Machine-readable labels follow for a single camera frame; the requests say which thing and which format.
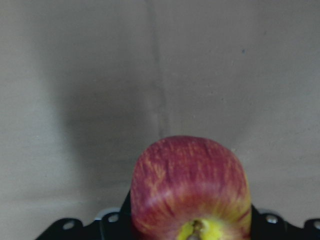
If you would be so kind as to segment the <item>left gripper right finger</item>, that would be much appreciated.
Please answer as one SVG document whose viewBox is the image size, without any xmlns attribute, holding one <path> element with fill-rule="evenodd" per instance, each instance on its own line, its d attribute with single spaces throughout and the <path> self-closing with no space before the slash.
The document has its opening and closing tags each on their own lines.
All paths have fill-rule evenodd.
<svg viewBox="0 0 320 240">
<path fill-rule="evenodd" d="M 271 210 L 251 205 L 250 238 L 252 240 L 318 240 L 320 219 L 309 218 L 299 227 Z"/>
</svg>

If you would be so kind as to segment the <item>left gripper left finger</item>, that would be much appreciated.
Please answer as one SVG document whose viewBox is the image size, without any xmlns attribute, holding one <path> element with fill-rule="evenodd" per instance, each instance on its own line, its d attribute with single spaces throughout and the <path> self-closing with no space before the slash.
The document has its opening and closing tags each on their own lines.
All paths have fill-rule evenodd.
<svg viewBox="0 0 320 240">
<path fill-rule="evenodd" d="M 102 210 L 95 219 L 84 224 L 77 218 L 61 218 L 48 226 L 37 240 L 131 240 L 130 194 L 120 208 Z"/>
</svg>

